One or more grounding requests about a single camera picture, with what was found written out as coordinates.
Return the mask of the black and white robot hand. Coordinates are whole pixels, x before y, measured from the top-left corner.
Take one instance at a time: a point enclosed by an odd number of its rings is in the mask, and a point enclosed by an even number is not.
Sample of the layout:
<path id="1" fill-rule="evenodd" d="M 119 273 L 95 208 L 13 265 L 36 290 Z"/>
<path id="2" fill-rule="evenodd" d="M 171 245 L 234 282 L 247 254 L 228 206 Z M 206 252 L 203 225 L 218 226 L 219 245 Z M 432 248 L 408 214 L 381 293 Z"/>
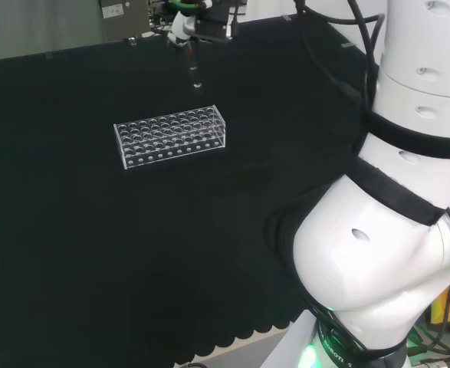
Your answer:
<path id="1" fill-rule="evenodd" d="M 178 48 L 191 40 L 228 42 L 236 36 L 241 1 L 165 1 L 175 18 L 167 34 Z"/>

